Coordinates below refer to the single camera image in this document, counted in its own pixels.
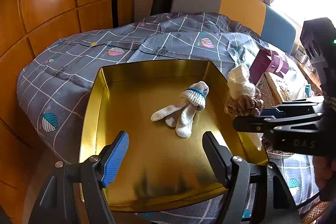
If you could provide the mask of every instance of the blue leaf print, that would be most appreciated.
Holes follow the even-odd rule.
[[[245,209],[244,213],[243,213],[243,218],[248,218],[251,216],[251,212],[249,209]]]
[[[54,113],[42,114],[42,127],[45,132],[53,132],[58,129],[57,117]]]
[[[298,190],[300,189],[301,184],[296,179],[291,179],[288,184],[288,188],[292,194],[292,196],[295,196]]]

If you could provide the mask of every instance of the gray plaid comforter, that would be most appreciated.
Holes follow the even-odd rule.
[[[258,34],[224,15],[182,12],[155,15],[140,23],[57,40],[21,71],[17,98],[38,135],[57,157],[75,163],[86,105],[100,67],[143,60],[204,59],[211,60],[226,77],[240,63],[249,67],[263,47],[267,48],[268,43]],[[303,77],[293,62],[288,77],[292,81]],[[297,189],[296,202],[316,192],[310,157],[298,155],[279,162],[278,166],[288,184]],[[218,199],[211,201],[214,205],[205,202],[203,210],[197,208],[203,212],[199,217],[185,218],[181,223],[210,223],[218,211],[215,209]],[[179,218],[179,212],[163,215]]]

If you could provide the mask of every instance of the wooden table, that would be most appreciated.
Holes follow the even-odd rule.
[[[321,83],[320,83],[319,77],[316,74],[312,73],[307,68],[307,66],[300,63],[299,61],[297,61],[297,65],[298,65],[299,69],[301,70],[301,72],[303,73],[304,77],[307,79],[308,83],[311,84],[311,87],[312,87],[313,91],[315,92],[315,94],[319,93],[319,94],[322,95],[322,90],[320,88]]]

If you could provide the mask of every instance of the metal screw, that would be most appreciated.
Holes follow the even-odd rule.
[[[93,155],[89,158],[90,162],[96,162],[99,159],[99,157],[97,155]]]
[[[241,157],[239,157],[239,156],[233,156],[232,159],[235,162],[242,162],[243,161],[243,159]]]
[[[62,161],[58,161],[55,163],[55,167],[56,168],[61,168],[63,166],[63,162]]]

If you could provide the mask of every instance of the black cable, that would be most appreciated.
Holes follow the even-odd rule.
[[[307,199],[305,202],[302,202],[301,204],[297,205],[296,208],[300,209],[303,206],[306,206],[308,203],[312,202],[315,198],[317,198],[320,195],[320,192],[317,192],[315,195],[313,195],[311,198]]]

